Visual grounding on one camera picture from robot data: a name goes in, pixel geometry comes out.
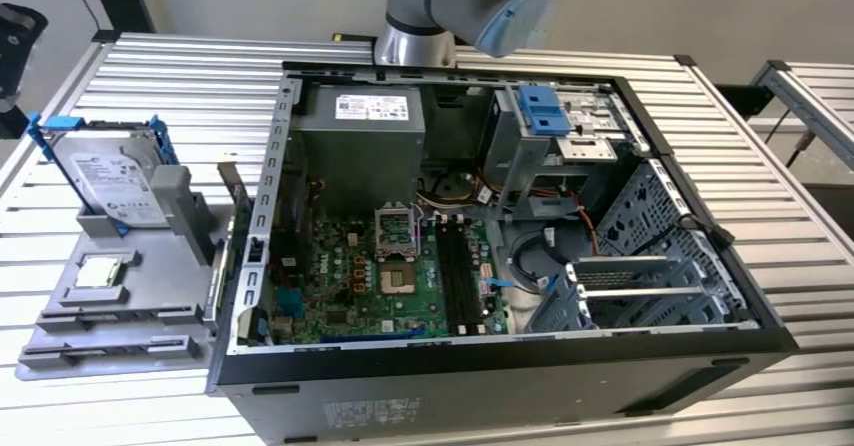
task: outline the white wall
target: white wall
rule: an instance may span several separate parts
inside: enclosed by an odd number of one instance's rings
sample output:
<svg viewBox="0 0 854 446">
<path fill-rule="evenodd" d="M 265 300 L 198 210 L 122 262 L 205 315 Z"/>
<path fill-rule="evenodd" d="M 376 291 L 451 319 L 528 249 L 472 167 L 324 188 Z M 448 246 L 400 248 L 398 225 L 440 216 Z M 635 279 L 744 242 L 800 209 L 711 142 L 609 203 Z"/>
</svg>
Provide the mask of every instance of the white wall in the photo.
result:
<svg viewBox="0 0 854 446">
<path fill-rule="evenodd" d="M 376 34 L 384 0 L 146 0 L 162 31 L 322 40 Z M 854 61 L 854 0 L 561 0 L 547 46 L 691 54 L 717 81 L 768 58 Z"/>
<path fill-rule="evenodd" d="M 854 62 L 854 0 L 563 0 L 548 47 L 693 56 L 716 81 L 767 59 Z"/>
<path fill-rule="evenodd" d="M 328 40 L 377 34 L 385 0 L 145 0 L 157 31 L 226 38 Z"/>
<path fill-rule="evenodd" d="M 101 26 L 109 20 L 98 0 L 88 0 Z M 36 46 L 30 69 L 24 76 L 18 105 L 24 112 L 40 110 L 85 51 L 97 28 L 81 0 L 0 0 L 26 6 L 48 18 L 49 25 Z"/>
</svg>

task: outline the aluminum extrusion table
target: aluminum extrusion table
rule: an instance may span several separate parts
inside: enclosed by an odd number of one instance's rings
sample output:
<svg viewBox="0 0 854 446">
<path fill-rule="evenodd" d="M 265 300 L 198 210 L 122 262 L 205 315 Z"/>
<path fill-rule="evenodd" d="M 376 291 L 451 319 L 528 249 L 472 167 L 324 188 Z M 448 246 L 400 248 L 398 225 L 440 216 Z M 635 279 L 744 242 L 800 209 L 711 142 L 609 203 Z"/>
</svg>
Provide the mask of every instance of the aluminum extrusion table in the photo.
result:
<svg viewBox="0 0 854 446">
<path fill-rule="evenodd" d="M 701 72 L 672 57 L 472 49 L 460 67 L 624 76 L 801 352 L 673 417 L 471 431 L 360 444 L 850 444 L 854 441 L 854 246 L 767 152 Z M 253 192 L 281 60 L 369 64 L 366 43 L 270 43 L 125 34 L 93 43 L 45 115 L 169 125 L 193 189 L 228 201 L 214 163 Z M 20 347 L 78 232 L 78 206 L 28 139 L 0 170 L 0 443 L 257 445 L 205 370 L 21 383 Z"/>
</svg>

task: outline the ram slot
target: ram slot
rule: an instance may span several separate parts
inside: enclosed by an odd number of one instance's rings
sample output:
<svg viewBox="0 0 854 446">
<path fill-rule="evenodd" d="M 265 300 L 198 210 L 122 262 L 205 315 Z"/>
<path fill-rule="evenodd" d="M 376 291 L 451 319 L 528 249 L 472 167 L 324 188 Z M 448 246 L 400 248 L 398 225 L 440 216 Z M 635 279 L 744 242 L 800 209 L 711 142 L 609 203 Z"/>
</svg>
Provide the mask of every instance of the ram slot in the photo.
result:
<svg viewBox="0 0 854 446">
<path fill-rule="evenodd" d="M 448 331 L 476 335 L 483 326 L 463 224 L 436 224 L 436 249 Z"/>
</svg>

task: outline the motherboard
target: motherboard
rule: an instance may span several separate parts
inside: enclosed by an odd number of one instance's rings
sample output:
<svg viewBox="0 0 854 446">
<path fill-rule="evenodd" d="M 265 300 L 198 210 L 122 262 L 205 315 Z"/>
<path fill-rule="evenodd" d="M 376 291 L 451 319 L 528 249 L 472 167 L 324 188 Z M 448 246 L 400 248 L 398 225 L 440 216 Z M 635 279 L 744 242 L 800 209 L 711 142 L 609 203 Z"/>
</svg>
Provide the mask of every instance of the motherboard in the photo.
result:
<svg viewBox="0 0 854 446">
<path fill-rule="evenodd" d="M 270 268 L 277 344 L 507 334 L 483 222 L 408 208 L 324 217 L 309 249 L 306 274 Z"/>
</svg>

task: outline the hard drive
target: hard drive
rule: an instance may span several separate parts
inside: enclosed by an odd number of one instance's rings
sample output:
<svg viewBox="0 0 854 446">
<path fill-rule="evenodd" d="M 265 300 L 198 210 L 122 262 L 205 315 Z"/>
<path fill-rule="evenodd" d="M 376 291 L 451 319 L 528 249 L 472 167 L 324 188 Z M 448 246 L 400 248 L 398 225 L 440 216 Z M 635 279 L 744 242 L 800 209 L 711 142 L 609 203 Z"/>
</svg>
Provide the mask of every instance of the hard drive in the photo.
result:
<svg viewBox="0 0 854 446">
<path fill-rule="evenodd" d="M 74 188 L 88 214 L 129 228 L 166 226 L 149 181 L 161 164 L 177 164 L 165 123 L 114 123 L 52 117 L 28 134 Z"/>
</svg>

